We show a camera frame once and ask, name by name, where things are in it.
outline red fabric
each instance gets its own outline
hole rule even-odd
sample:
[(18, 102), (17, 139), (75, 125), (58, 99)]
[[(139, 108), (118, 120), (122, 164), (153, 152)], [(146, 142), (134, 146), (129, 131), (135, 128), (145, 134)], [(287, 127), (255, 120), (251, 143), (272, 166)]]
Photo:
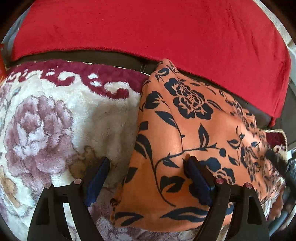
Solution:
[(279, 32), (252, 0), (36, 0), (12, 60), (79, 49), (169, 58), (272, 117), (281, 114), (291, 68)]

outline orange floral cloth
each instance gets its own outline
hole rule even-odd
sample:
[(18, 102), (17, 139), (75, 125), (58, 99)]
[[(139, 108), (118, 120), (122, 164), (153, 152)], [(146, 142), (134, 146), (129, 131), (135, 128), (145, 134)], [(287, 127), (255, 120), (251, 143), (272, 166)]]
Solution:
[[(149, 231), (195, 229), (209, 207), (199, 203), (184, 171), (196, 156), (229, 184), (253, 184), (261, 203), (278, 190), (278, 173), (264, 157), (266, 135), (254, 115), (229, 94), (182, 75), (169, 60), (144, 82), (138, 135), (128, 172), (111, 200), (115, 226)], [(230, 204), (224, 225), (230, 223)]]

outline plush blanket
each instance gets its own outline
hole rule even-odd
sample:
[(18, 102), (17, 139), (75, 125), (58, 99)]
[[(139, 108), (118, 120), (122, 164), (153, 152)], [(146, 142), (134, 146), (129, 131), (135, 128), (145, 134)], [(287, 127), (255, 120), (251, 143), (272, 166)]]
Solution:
[[(68, 185), (101, 156), (109, 157), (111, 170), (89, 211), (105, 241), (193, 239), (196, 230), (152, 233), (109, 221), (114, 187), (133, 151), (146, 79), (132, 70), (62, 60), (9, 71), (0, 89), (0, 213), (21, 241), (44, 185)], [(64, 207), (72, 239), (80, 240)]]

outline folded orange cloth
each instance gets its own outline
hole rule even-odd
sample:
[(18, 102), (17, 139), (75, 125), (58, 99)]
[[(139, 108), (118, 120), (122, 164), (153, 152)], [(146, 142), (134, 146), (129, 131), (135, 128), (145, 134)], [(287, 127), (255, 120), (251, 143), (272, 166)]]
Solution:
[[(231, 95), (185, 77), (163, 60), (141, 96), (130, 166), (111, 200), (114, 225), (158, 232), (200, 226), (209, 207), (199, 203), (184, 171), (188, 156), (229, 184), (252, 183), (261, 203), (276, 195), (279, 174), (264, 157), (266, 135)], [(224, 225), (232, 211), (230, 204)]]

